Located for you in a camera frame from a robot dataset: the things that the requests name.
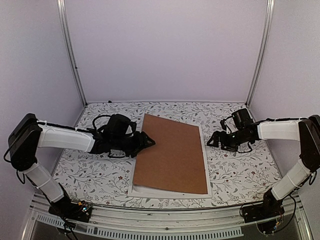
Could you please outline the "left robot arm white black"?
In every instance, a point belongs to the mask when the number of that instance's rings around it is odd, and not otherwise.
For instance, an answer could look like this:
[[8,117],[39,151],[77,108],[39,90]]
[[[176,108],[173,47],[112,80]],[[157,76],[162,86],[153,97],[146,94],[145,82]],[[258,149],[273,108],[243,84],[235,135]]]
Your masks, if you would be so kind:
[[9,135],[3,159],[42,191],[63,217],[70,217],[75,211],[74,205],[63,187],[38,161],[38,150],[76,150],[107,154],[110,158],[113,158],[112,151],[120,151],[134,158],[156,144],[144,131],[138,131],[137,124],[128,117],[121,114],[105,117],[108,119],[105,125],[97,126],[96,121],[102,118],[99,115],[92,120],[92,127],[80,129],[41,121],[35,114],[28,113]]

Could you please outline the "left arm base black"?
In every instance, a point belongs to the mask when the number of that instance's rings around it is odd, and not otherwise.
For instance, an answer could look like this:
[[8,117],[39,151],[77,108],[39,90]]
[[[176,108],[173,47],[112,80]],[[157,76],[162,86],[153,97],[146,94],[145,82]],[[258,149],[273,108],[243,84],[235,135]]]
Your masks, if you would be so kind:
[[48,212],[61,219],[69,219],[88,223],[92,214],[92,205],[83,201],[74,203],[70,200],[51,202]]

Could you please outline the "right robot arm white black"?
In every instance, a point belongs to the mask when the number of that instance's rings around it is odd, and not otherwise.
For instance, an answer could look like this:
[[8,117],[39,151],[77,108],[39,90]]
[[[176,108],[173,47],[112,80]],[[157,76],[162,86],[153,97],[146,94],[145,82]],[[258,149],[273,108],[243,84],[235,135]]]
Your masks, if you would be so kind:
[[214,131],[207,146],[238,152],[240,145],[251,147],[266,141],[277,157],[296,157],[286,174],[272,185],[262,197],[262,203],[243,207],[240,211],[246,222],[272,218],[284,214],[283,201],[300,189],[320,168],[320,117],[267,118],[254,121],[246,108],[233,112],[229,118],[235,131],[222,119],[221,131]]

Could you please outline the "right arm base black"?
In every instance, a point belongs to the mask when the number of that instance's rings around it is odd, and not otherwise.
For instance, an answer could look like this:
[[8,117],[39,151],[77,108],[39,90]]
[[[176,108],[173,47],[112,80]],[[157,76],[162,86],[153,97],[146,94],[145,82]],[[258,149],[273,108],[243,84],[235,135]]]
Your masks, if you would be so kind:
[[274,234],[278,230],[283,222],[284,213],[283,200],[275,203],[249,204],[248,206],[241,206],[239,210],[239,214],[245,223],[272,218],[272,220],[257,224],[257,229],[264,235]]

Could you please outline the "landscape photo print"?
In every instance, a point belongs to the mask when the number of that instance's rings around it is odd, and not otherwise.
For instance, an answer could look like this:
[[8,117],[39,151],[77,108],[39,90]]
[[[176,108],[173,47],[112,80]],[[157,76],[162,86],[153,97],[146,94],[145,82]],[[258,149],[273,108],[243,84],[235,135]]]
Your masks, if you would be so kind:
[[142,185],[136,185],[134,184],[132,186],[132,190],[137,192],[137,193],[141,193],[141,194],[152,194],[152,195],[156,195],[160,192],[159,189],[153,188],[153,187],[148,187],[148,186],[142,186]]

